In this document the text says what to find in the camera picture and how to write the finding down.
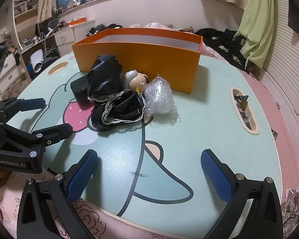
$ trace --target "figurine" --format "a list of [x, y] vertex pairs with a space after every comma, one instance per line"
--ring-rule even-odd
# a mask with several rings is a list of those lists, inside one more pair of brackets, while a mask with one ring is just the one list
[[125, 89], [139, 91], [141, 94], [144, 92], [146, 83], [148, 83], [147, 75], [138, 73], [136, 70], [127, 72], [123, 78]]

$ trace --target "orange box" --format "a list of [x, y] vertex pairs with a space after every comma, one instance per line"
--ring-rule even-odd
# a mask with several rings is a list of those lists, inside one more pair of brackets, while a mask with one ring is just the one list
[[203, 38], [155, 28], [107, 29], [72, 45], [80, 71], [89, 72], [99, 55], [115, 55], [123, 74], [136, 70], [150, 80], [158, 74], [173, 90], [190, 94]]
[[68, 25], [73, 26], [73, 25], [76, 25], [76, 24], [79, 24], [79, 23], [84, 23], [84, 22], [86, 22], [86, 17], [78, 19], [76, 21], [68, 22]]

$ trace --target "hand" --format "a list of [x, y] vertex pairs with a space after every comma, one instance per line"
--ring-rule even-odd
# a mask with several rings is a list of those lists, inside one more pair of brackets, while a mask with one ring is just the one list
[[11, 171], [0, 169], [0, 188], [7, 183]]

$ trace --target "table cutout hole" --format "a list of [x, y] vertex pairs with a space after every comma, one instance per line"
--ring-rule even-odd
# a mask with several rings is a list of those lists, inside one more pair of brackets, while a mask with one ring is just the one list
[[61, 62], [59, 64], [57, 64], [56, 66], [52, 67], [49, 71], [48, 71], [48, 75], [53, 75], [55, 73], [58, 73], [59, 71], [61, 71], [62, 69], [64, 69], [67, 65], [69, 64], [68, 61], [65, 62]]
[[234, 96], [241, 96], [241, 95], [244, 96], [245, 94], [238, 88], [233, 88], [233, 87], [230, 88], [231, 102], [234, 105], [235, 111], [237, 113], [237, 116], [238, 116], [241, 124], [243, 125], [244, 129], [248, 133], [253, 134], [253, 135], [258, 135], [259, 134], [259, 126], [258, 126], [257, 120], [254, 117], [254, 113], [252, 111], [251, 105], [248, 101], [242, 102], [242, 105], [243, 105], [245, 112], [248, 116], [248, 121], [249, 121], [251, 130], [246, 126], [246, 124], [244, 123], [244, 120], [242, 119], [242, 117], [239, 113]]

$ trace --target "black sponge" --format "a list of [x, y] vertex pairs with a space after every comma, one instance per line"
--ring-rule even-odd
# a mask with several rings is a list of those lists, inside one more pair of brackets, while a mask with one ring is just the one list
[[88, 100], [86, 75], [73, 81], [70, 86], [75, 99], [77, 99], [80, 104], [87, 104], [90, 102]]

